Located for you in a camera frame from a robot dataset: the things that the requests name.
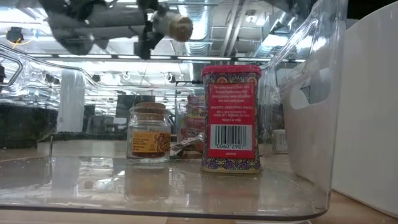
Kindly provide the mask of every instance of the fluorescent light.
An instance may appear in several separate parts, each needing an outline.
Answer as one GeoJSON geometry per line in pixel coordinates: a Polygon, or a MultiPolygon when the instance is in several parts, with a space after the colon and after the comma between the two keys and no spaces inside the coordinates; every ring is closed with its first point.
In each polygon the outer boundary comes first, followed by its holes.
{"type": "MultiPolygon", "coordinates": [[[[312,50],[319,50],[321,47],[323,47],[326,44],[326,39],[323,37],[320,37],[317,41],[315,41],[312,50]]],[[[299,50],[304,49],[304,48],[310,48],[312,46],[312,37],[308,36],[301,40],[297,45],[296,48],[299,50]]]]}
{"type": "Polygon", "coordinates": [[[200,41],[200,42],[195,42],[195,41],[187,41],[186,44],[213,44],[211,41],[200,41]]]}
{"type": "Polygon", "coordinates": [[[156,60],[170,60],[171,56],[150,56],[150,59],[156,60]]]}
{"type": "Polygon", "coordinates": [[[270,58],[238,58],[240,62],[269,62],[270,58]]]}
{"type": "Polygon", "coordinates": [[[39,13],[36,13],[36,11],[34,11],[32,8],[28,7],[27,10],[32,13],[36,18],[40,19],[40,20],[44,20],[45,17],[39,13]]]}
{"type": "Polygon", "coordinates": [[[29,54],[29,56],[32,56],[32,57],[52,57],[52,55],[49,55],[49,54],[29,54]]]}
{"type": "Polygon", "coordinates": [[[139,57],[135,55],[119,55],[118,57],[120,59],[139,59],[139,57]]]}
{"type": "Polygon", "coordinates": [[[180,60],[224,60],[224,61],[228,61],[231,60],[230,57],[178,57],[178,59],[180,60]]]}
{"type": "Polygon", "coordinates": [[[135,3],[136,0],[118,0],[117,3],[135,3]]]}
{"type": "Polygon", "coordinates": [[[257,20],[257,16],[246,16],[246,22],[255,22],[257,20]]]}
{"type": "Polygon", "coordinates": [[[263,41],[262,45],[264,47],[284,46],[288,40],[289,39],[284,36],[269,34],[267,38],[263,41]]]}
{"type": "Polygon", "coordinates": [[[111,55],[58,55],[65,58],[112,58],[111,55]]]}
{"type": "Polygon", "coordinates": [[[261,15],[257,18],[256,25],[263,26],[268,21],[269,21],[269,15],[266,16],[264,13],[261,13],[261,15]]]}

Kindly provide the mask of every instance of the glass jar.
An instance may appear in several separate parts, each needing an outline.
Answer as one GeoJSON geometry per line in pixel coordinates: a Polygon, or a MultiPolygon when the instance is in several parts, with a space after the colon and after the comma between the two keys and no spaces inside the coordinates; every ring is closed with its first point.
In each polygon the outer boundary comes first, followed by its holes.
{"type": "Polygon", "coordinates": [[[127,162],[153,163],[170,159],[171,124],[162,103],[139,103],[130,109],[127,162]]]}

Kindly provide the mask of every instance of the barcode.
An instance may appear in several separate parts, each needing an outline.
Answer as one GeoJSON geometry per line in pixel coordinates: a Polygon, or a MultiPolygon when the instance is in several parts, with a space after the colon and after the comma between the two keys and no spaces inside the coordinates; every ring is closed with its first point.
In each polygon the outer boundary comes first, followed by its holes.
{"type": "Polygon", "coordinates": [[[251,150],[251,125],[211,125],[210,147],[212,149],[251,150]]]}
{"type": "Polygon", "coordinates": [[[274,141],[272,148],[275,152],[286,152],[287,143],[285,138],[285,130],[274,130],[274,141]]]}

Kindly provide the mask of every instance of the decorative tin can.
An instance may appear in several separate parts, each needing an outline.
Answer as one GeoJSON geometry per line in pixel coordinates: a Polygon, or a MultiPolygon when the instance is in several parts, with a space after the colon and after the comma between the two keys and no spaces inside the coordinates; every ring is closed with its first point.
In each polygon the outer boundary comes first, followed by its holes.
{"type": "Polygon", "coordinates": [[[258,173],[257,84],[255,65],[212,65],[202,71],[206,98],[205,151],[201,170],[258,173]]]}

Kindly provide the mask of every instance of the clear plastic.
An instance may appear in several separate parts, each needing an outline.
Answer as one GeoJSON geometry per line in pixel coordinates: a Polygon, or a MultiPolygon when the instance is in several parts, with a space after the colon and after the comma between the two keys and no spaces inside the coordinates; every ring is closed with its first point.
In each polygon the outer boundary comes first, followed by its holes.
{"type": "Polygon", "coordinates": [[[0,208],[292,223],[323,215],[331,194],[347,0],[297,1],[291,7],[243,2],[176,4],[192,18],[191,41],[166,37],[152,51],[158,57],[145,62],[131,55],[136,37],[116,39],[124,44],[117,55],[108,45],[100,52],[93,47],[86,57],[63,46],[46,49],[53,38],[2,45],[0,56],[18,67],[4,66],[15,75],[6,73],[8,82],[0,84],[0,208]],[[253,9],[267,14],[254,19],[253,9]],[[220,15],[229,19],[213,18],[220,15]],[[234,18],[240,32],[233,29],[234,18]],[[249,24],[259,26],[260,41],[245,36],[249,24]],[[164,122],[172,127],[174,144],[177,102],[204,94],[193,81],[211,63],[255,63],[262,70],[256,136],[262,172],[202,172],[200,154],[128,165],[132,105],[144,98],[163,103],[172,112],[164,122]]]}

